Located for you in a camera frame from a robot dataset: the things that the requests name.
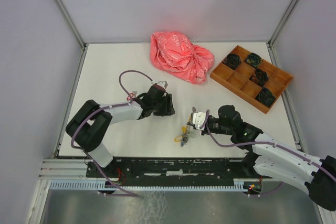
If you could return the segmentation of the metal keyring with keys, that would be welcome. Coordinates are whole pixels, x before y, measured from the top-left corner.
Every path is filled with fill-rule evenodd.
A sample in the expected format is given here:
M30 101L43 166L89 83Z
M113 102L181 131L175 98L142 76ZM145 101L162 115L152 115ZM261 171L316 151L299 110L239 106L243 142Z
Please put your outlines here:
M174 139L174 142L179 143L180 147L184 147L189 138L192 137L192 116L196 112L196 108L192 107L192 113L188 118L188 122L181 128L182 134Z

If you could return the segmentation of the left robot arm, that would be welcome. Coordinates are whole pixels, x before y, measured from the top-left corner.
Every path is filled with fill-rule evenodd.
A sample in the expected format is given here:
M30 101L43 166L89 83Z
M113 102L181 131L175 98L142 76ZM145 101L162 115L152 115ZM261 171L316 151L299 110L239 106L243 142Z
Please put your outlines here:
M172 95L167 93L167 82L154 83L148 92L126 103L101 105L88 100L66 126L72 148L80 148L98 164L98 171L105 177L116 171L113 155L103 143L110 125L129 120L140 120L151 115L175 114Z

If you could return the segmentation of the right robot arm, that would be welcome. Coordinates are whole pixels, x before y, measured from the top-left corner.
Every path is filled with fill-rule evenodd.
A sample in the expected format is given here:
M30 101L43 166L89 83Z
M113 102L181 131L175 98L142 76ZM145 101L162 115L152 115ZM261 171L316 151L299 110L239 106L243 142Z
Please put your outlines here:
M218 109L218 117L205 112L199 127L203 134L229 135L231 144L247 150L242 162L246 177L271 177L306 193L318 206L335 211L335 158L320 158L278 142L261 129L243 121L232 105Z

